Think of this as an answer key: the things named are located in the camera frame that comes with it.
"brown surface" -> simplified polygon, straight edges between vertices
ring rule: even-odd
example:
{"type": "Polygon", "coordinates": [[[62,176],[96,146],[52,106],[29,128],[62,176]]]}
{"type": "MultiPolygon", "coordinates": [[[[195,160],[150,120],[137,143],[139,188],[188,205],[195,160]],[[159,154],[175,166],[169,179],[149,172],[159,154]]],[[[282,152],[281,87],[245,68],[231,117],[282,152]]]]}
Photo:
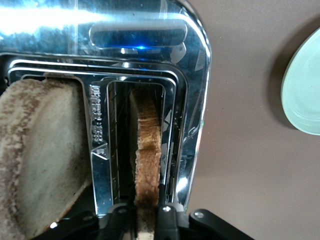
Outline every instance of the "brown surface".
{"type": "Polygon", "coordinates": [[[289,123],[280,90],[320,28],[319,1],[189,1],[213,49],[189,211],[206,208],[257,240],[318,240],[320,136],[289,123]]]}
{"type": "Polygon", "coordinates": [[[135,199],[137,207],[155,207],[159,200],[160,126],[156,107],[144,88],[130,92],[130,147],[135,154],[135,199]]]}

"chrome surface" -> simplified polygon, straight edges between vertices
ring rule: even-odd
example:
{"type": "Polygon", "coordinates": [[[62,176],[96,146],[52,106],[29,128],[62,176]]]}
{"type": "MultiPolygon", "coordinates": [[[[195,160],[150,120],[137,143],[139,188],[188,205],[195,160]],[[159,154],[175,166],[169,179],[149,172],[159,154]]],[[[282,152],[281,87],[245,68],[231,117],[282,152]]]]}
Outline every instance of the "chrome surface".
{"type": "Polygon", "coordinates": [[[72,78],[82,83],[99,216],[106,214],[119,195],[119,173],[113,172],[118,170],[110,146],[110,84],[163,87],[161,183],[167,202],[186,207],[211,57],[204,28],[186,1],[0,3],[0,94],[10,83],[28,76],[72,78]]]}

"toaster slot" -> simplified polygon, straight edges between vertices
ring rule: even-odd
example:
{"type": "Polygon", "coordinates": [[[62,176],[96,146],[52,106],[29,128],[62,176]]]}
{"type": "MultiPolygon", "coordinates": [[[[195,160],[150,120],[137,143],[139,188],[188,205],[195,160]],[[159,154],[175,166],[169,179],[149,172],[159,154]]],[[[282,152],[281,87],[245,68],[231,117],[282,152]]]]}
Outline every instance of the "toaster slot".
{"type": "Polygon", "coordinates": [[[165,90],[160,84],[114,81],[108,85],[110,162],[114,203],[125,202],[132,193],[134,173],[130,164],[130,89],[144,87],[153,98],[162,123],[165,90]]]}

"blue light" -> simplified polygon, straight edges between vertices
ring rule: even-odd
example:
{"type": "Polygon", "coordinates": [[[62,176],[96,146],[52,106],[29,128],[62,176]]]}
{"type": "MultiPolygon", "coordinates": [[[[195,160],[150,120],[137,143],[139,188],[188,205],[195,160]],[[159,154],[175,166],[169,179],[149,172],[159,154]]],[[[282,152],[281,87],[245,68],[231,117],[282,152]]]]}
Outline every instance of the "blue light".
{"type": "Polygon", "coordinates": [[[140,49],[140,50],[146,49],[145,46],[137,46],[136,48],[137,48],[137,49],[140,49]]]}

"light green plate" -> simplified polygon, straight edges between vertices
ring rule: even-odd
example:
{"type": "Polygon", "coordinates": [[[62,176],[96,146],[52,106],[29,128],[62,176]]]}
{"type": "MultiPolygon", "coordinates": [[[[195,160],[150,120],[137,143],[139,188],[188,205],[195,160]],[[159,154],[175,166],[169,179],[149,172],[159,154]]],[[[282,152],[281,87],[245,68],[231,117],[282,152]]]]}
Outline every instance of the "light green plate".
{"type": "Polygon", "coordinates": [[[320,28],[292,57],[284,74],[281,101],[292,125],[320,135],[320,28]]]}

